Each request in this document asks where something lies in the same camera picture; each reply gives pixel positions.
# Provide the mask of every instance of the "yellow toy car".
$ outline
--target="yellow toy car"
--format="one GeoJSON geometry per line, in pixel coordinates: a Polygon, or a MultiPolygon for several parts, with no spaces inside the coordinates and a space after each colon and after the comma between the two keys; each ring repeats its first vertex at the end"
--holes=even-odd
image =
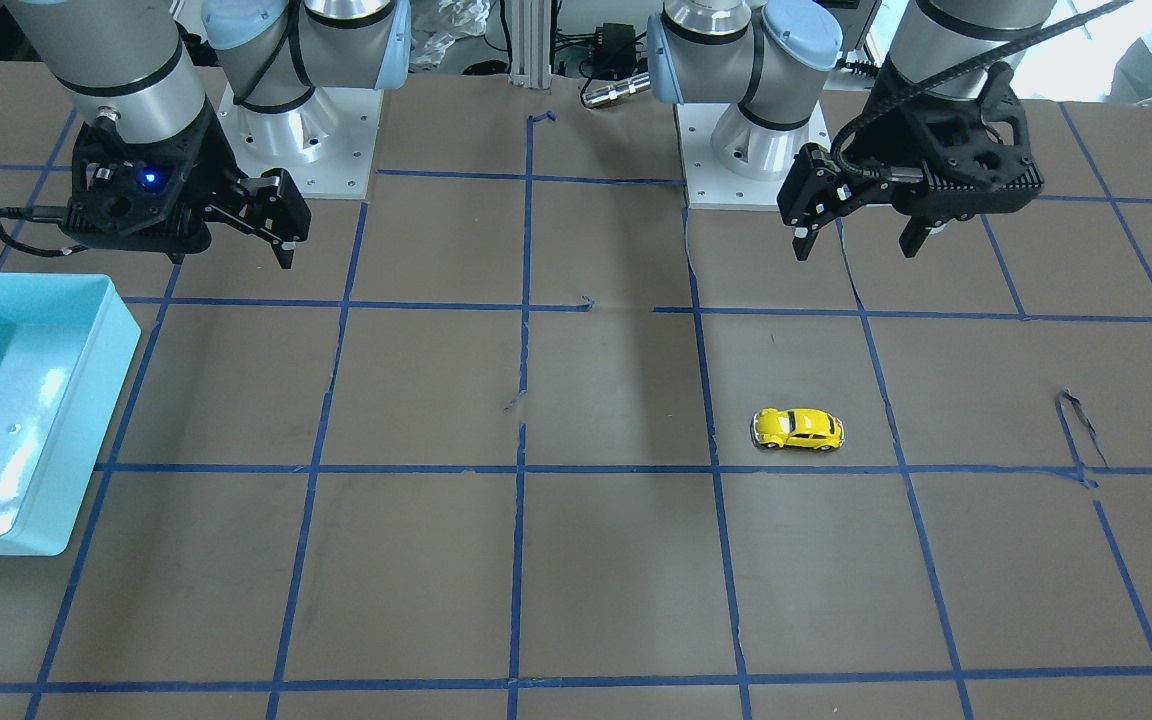
{"type": "Polygon", "coordinates": [[[808,407],[794,410],[764,407],[750,420],[750,433],[755,442],[763,447],[806,447],[828,452],[842,445],[842,420],[808,407]]]}

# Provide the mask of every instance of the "light blue plastic bin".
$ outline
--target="light blue plastic bin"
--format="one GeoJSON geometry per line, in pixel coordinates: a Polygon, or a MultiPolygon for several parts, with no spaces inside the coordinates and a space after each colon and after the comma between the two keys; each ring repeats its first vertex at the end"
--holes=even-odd
{"type": "Polygon", "coordinates": [[[105,275],[0,273],[0,555],[58,555],[141,327],[105,275]]]}

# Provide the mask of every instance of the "white mounting plate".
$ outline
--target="white mounting plate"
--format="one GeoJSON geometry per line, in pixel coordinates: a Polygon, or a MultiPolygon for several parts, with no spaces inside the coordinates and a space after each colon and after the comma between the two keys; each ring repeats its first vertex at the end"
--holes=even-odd
{"type": "Polygon", "coordinates": [[[319,88],[338,106],[344,119],[344,127],[339,136],[329,138],[334,152],[323,154],[312,162],[301,159],[288,159],[282,162],[270,162],[257,158],[247,143],[234,131],[234,92],[225,88],[220,108],[215,113],[220,118],[220,127],[229,146],[234,149],[234,158],[238,167],[248,176],[259,177],[265,170],[278,167],[286,168],[291,174],[301,195],[317,197],[324,200],[365,200],[371,179],[371,164],[376,154],[376,131],[380,128],[380,105],[384,93],[379,90],[358,90],[357,88],[319,88]]]}
{"type": "MultiPolygon", "coordinates": [[[[776,210],[776,194],[785,179],[755,181],[728,170],[713,149],[708,137],[727,105],[722,103],[692,103],[677,105],[679,145],[682,150],[682,172],[687,179],[687,206],[698,210],[776,210]]],[[[808,131],[813,142],[829,146],[829,129],[818,103],[808,120],[808,131]]]]}

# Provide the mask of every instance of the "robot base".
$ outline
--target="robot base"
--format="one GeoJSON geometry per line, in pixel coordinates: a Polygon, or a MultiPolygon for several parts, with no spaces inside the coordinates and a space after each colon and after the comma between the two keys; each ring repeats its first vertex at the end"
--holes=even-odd
{"type": "MultiPolygon", "coordinates": [[[[259,177],[271,167],[287,168],[296,187],[305,197],[325,200],[365,200],[376,156],[376,132],[380,127],[382,92],[356,88],[319,88],[339,114],[339,124],[324,137],[314,152],[257,152],[255,143],[247,142],[250,123],[234,111],[233,88],[225,89],[223,99],[215,112],[225,137],[234,149],[238,167],[248,176],[259,177]]],[[[282,131],[294,132],[303,119],[297,111],[270,115],[270,122],[282,131]]]]}
{"type": "Polygon", "coordinates": [[[691,103],[677,105],[679,138],[682,150],[682,170],[687,179],[687,206],[699,210],[765,210],[778,211],[776,194],[785,184],[788,164],[794,160],[797,145],[817,142],[829,145],[829,134],[824,114],[817,104],[812,119],[799,129],[801,142],[787,147],[786,173],[772,181],[758,181],[728,170],[710,143],[718,120],[728,105],[722,103],[691,103]]]}

